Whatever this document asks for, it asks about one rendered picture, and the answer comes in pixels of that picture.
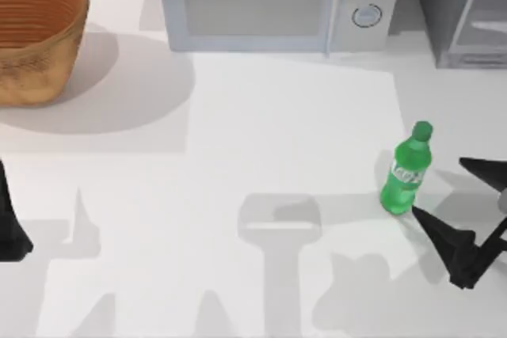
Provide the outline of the pale microwave oven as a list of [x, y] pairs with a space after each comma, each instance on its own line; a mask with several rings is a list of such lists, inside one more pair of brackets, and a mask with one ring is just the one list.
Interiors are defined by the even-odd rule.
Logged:
[[[321, 52], [331, 0], [162, 0], [175, 51]], [[389, 32], [396, 0], [339, 0], [331, 53], [377, 51]], [[358, 28], [353, 11], [374, 4], [380, 23]]]

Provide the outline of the microwave knob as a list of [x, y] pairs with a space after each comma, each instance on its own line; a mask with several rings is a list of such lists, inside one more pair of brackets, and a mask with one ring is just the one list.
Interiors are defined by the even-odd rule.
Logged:
[[383, 11], [379, 6], [368, 4], [353, 11], [352, 22], [358, 28], [371, 28], [380, 23], [382, 17]]

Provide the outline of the brown woven basket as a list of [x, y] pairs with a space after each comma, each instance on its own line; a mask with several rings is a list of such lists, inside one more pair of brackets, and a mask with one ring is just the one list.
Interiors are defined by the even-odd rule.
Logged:
[[90, 0], [0, 0], [0, 107], [47, 104], [64, 90]]

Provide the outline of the grey cabinet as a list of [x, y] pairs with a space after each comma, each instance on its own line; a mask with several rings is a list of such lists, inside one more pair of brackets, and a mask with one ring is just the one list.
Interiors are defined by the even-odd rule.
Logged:
[[419, 0], [440, 69], [507, 70], [507, 0]]

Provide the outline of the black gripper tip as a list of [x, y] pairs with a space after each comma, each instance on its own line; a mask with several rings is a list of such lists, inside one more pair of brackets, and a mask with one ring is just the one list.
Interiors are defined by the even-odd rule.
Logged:
[[13, 209], [5, 166], [0, 159], [0, 262], [21, 262], [33, 247]]

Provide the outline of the green bottle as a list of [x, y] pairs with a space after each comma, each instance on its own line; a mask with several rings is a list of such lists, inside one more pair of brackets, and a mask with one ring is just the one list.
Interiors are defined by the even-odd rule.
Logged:
[[433, 126], [425, 120], [417, 121], [410, 136], [399, 143], [380, 193], [382, 207], [392, 215], [403, 215], [414, 204], [427, 169], [432, 163], [430, 139]]

